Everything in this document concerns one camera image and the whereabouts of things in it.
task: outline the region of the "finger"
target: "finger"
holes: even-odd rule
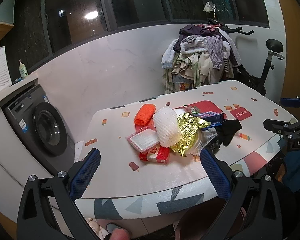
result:
[[[130,237],[126,230],[116,228],[112,232],[112,234],[110,236],[110,240],[130,240]]]

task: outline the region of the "white wall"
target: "white wall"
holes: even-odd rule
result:
[[[261,76],[263,70],[267,39],[277,39],[286,47],[279,2],[265,0],[265,4],[270,29],[242,26],[244,31],[253,29],[255,33],[231,35],[242,64],[255,76]],[[96,111],[163,93],[161,58],[185,25],[157,25],[112,34],[72,49],[37,70],[39,84],[62,114],[75,142],[84,139]],[[285,61],[274,59],[273,64],[275,69],[270,70],[266,81],[266,97],[277,102]]]

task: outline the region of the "ceiling light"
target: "ceiling light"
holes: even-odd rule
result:
[[[85,15],[85,18],[88,20],[94,19],[98,17],[98,11],[93,11]]]

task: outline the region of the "exercise bike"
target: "exercise bike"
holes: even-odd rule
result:
[[[265,62],[265,66],[262,71],[261,78],[250,75],[243,65],[234,68],[234,80],[237,80],[246,86],[256,90],[261,95],[266,94],[265,82],[268,76],[269,70],[274,69],[274,65],[272,64],[272,57],[278,57],[279,60],[284,60],[285,57],[278,53],[283,52],[283,45],[280,41],[269,39],[266,41],[266,46],[269,49],[268,57]]]
[[[219,25],[220,29],[225,31],[226,33],[240,33],[240,34],[244,34],[244,35],[251,35],[254,33],[253,30],[249,31],[249,32],[243,32],[242,31],[242,27],[238,27],[235,29],[230,29],[227,25],[225,25],[223,22],[220,22],[219,20],[216,19],[211,19],[208,18],[209,23],[213,23],[215,25]],[[222,78],[221,81],[225,81],[225,80],[237,80],[243,84],[245,84],[246,86],[256,90],[258,93],[260,93],[261,95],[265,95],[266,94],[266,88],[265,88],[265,82],[266,82],[266,78],[268,76],[269,70],[270,69],[274,69],[274,65],[272,64],[272,57],[278,57],[279,60],[284,60],[285,56],[280,55],[278,53],[282,53],[283,52],[283,45],[280,41],[274,40],[274,39],[269,39],[266,41],[266,46],[269,49],[268,51],[268,57],[266,59],[265,62],[265,66],[263,68],[262,71],[262,75],[261,78],[255,77],[250,75],[247,70],[244,68],[243,65],[240,65],[236,68],[234,68],[234,78]]]

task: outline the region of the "red box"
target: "red box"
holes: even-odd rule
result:
[[[152,147],[149,151],[139,154],[139,158],[145,162],[168,163],[170,148],[162,147],[160,144]]]

